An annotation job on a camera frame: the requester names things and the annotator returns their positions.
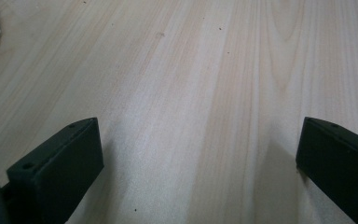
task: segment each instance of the dark spot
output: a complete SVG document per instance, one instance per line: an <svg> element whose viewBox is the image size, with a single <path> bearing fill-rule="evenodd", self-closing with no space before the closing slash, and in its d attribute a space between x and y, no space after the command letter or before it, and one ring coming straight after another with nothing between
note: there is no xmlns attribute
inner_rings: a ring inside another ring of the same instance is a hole
<svg viewBox="0 0 358 224"><path fill-rule="evenodd" d="M165 36L165 34L163 32L156 33L156 38L162 38L164 36Z"/></svg>

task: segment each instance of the wood grain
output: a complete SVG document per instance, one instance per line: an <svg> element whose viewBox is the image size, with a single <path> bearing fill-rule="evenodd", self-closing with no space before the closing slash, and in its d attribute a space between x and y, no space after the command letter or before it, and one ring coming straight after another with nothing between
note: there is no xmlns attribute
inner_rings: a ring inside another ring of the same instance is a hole
<svg viewBox="0 0 358 224"><path fill-rule="evenodd" d="M0 0L0 184L98 117L68 223L352 223L296 171L305 116L358 133L358 1Z"/></svg>

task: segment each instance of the screw hole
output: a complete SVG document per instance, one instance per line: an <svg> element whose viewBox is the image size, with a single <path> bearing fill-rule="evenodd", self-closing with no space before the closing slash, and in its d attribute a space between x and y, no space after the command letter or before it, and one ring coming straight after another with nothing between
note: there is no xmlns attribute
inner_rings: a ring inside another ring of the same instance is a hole
<svg viewBox="0 0 358 224"><path fill-rule="evenodd" d="M33 167L34 167L34 164L31 163L31 162L28 162L28 163L26 163L26 164L24 164L24 165L22 166L22 169L28 170L28 169L31 169L31 168L33 168Z"/></svg>

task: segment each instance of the table surface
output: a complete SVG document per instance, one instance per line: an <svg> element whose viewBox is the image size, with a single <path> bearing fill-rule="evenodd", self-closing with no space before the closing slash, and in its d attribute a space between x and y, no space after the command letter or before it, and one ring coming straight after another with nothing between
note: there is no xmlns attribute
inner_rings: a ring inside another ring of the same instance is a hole
<svg viewBox="0 0 358 224"><path fill-rule="evenodd" d="M358 1L0 0L0 185L97 117L68 223L352 223L296 170L304 117L358 133Z"/></svg>

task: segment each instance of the black plastic block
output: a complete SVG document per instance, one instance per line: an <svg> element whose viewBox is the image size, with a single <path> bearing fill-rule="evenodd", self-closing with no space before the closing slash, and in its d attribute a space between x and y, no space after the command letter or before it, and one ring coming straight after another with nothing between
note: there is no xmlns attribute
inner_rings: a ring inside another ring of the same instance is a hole
<svg viewBox="0 0 358 224"><path fill-rule="evenodd" d="M334 123L305 118L297 167L358 223L358 135Z"/></svg>
<svg viewBox="0 0 358 224"><path fill-rule="evenodd" d="M11 216L16 223L64 223L102 169L97 119L68 125L7 170L13 204L27 206L9 207Z"/></svg>

